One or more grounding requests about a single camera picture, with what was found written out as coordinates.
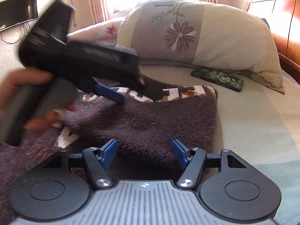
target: pink floral pillow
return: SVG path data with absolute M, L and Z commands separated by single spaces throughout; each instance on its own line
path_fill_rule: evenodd
M 125 17 L 119 17 L 88 26 L 68 34 L 69 40 L 89 41 L 97 44 L 116 44 L 120 24 Z

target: bed sheet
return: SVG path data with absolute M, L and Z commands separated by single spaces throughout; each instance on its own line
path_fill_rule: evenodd
M 300 86 L 288 74 L 283 74 L 283 95 L 244 76 L 242 91 L 234 92 L 192 77 L 190 68 L 140 69 L 165 83 L 214 87 L 219 113 L 214 152 L 231 149 L 273 180 L 282 192 L 275 220 L 280 225 L 300 222 Z

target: pink flower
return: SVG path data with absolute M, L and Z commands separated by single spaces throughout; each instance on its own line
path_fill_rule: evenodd
M 117 37 L 119 31 L 119 26 L 115 25 L 114 23 L 112 26 L 107 26 L 106 27 L 106 34 L 109 35 L 110 37 Z
M 181 26 L 180 23 L 175 22 L 171 24 L 171 27 L 173 28 L 167 29 L 168 35 L 164 37 L 164 40 L 167 41 L 167 46 L 172 46 L 173 50 L 176 48 L 177 52 L 181 52 L 182 48 L 188 49 L 190 43 L 196 40 L 192 36 L 196 33 L 195 28 L 194 26 L 188 26 L 188 22 L 184 22 Z

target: gray ridged plate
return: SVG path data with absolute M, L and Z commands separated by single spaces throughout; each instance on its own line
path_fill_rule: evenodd
M 34 225 L 17 218 L 12 225 Z M 171 181 L 120 181 L 110 190 L 98 190 L 75 214 L 51 225 L 230 225 L 206 211 L 192 191 Z M 276 225 L 271 219 L 257 225 Z

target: smartphone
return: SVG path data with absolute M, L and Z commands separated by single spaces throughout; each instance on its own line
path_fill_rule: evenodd
M 232 74 L 203 66 L 195 67 L 190 75 L 218 84 L 220 86 L 224 86 L 236 92 L 240 92 L 243 86 L 243 79 Z

